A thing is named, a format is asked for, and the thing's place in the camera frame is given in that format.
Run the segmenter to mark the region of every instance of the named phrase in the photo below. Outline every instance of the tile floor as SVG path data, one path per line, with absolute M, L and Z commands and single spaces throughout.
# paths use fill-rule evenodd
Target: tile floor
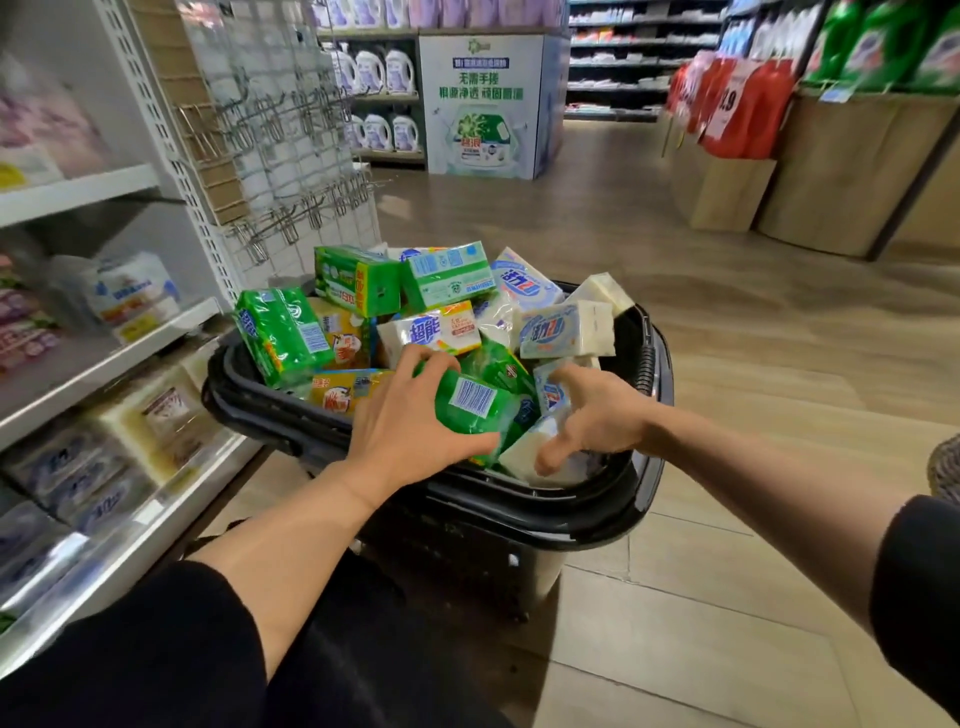
M 652 127 L 567 122 L 555 168 L 536 182 L 376 178 L 392 244 L 479 238 L 555 279 L 613 273 L 669 343 L 679 406 L 916 492 L 930 450 L 960 421 L 953 271 L 690 231 Z M 210 530 L 304 480 L 273 455 Z M 651 515 L 570 555 L 528 624 L 415 603 L 520 728 L 952 725 L 796 569 L 669 467 Z

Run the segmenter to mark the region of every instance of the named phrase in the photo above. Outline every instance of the black shirt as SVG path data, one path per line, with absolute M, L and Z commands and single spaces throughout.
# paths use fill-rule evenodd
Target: black shirt
M 915 497 L 884 537 L 871 620 L 890 664 L 954 719 L 958 617 L 960 508 Z M 181 562 L 0 681 L 0 725 L 508 728 L 441 652 L 348 552 L 268 686 L 250 613 L 217 571 Z

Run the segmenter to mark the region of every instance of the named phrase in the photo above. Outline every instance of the wire grid panel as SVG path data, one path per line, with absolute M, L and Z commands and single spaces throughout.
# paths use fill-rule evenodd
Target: wire grid panel
M 94 6 L 114 52 L 121 60 L 120 65 L 150 130 L 156 150 L 159 156 L 167 161 L 166 172 L 177 183 L 178 191 L 189 212 L 190 223 L 201 241 L 204 255 L 219 284 L 220 294 L 229 304 L 233 304 L 242 288 L 238 272 L 226 253 L 220 231 L 207 222 L 200 203 L 202 193 L 196 188 L 189 169 L 177 161 L 180 150 L 175 141 L 175 132 L 167 124 L 167 118 L 161 110 L 162 102 L 156 97 L 151 79 L 144 70 L 146 64 L 137 52 L 129 18 L 121 8 L 120 0 L 94 0 Z
M 346 137 L 348 103 L 309 6 L 178 3 L 213 102 L 179 106 L 179 121 L 200 165 L 236 169 L 251 214 L 224 232 L 247 286 L 312 272 L 317 245 L 380 242 L 372 184 Z

